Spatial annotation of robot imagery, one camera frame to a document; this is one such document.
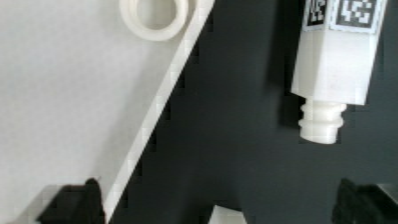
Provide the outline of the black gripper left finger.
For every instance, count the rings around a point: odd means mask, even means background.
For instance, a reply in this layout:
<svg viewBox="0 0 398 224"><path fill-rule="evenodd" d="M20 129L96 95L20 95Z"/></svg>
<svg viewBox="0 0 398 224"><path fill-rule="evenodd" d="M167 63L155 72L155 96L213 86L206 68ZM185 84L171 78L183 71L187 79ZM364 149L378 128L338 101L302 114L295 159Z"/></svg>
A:
<svg viewBox="0 0 398 224"><path fill-rule="evenodd" d="M105 224L99 182L48 185L32 200L14 224Z"/></svg>

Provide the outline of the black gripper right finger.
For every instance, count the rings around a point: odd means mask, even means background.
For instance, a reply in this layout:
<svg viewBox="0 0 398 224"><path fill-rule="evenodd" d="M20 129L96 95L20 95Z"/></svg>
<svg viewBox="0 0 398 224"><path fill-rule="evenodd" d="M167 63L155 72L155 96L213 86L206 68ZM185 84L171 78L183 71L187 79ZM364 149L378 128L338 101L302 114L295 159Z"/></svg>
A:
<svg viewBox="0 0 398 224"><path fill-rule="evenodd" d="M398 184L357 185L341 179L332 224L398 224Z"/></svg>

